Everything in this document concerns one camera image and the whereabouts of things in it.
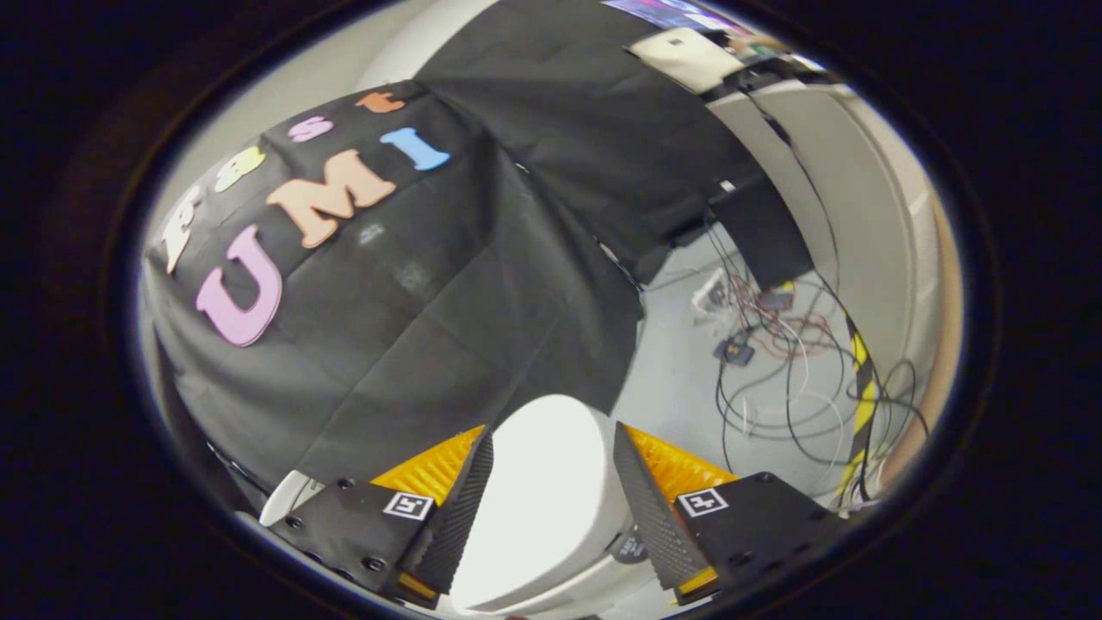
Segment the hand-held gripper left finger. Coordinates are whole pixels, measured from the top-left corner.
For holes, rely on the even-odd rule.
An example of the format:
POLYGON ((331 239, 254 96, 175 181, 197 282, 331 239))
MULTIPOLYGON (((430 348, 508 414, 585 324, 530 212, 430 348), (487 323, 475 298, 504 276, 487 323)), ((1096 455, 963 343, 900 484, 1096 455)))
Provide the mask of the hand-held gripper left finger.
POLYGON ((371 480, 306 482, 261 524, 367 592, 433 609, 451 592, 491 466, 491 429, 477 426, 371 480))

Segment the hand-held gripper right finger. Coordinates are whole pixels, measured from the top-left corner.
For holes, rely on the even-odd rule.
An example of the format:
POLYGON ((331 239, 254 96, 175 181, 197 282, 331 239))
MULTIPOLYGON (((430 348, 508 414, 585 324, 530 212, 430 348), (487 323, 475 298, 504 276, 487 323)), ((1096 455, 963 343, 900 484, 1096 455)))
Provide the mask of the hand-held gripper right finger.
POLYGON ((611 461, 677 603, 755 592, 819 561, 849 531, 846 518, 776 474, 741 478, 623 423, 611 461))

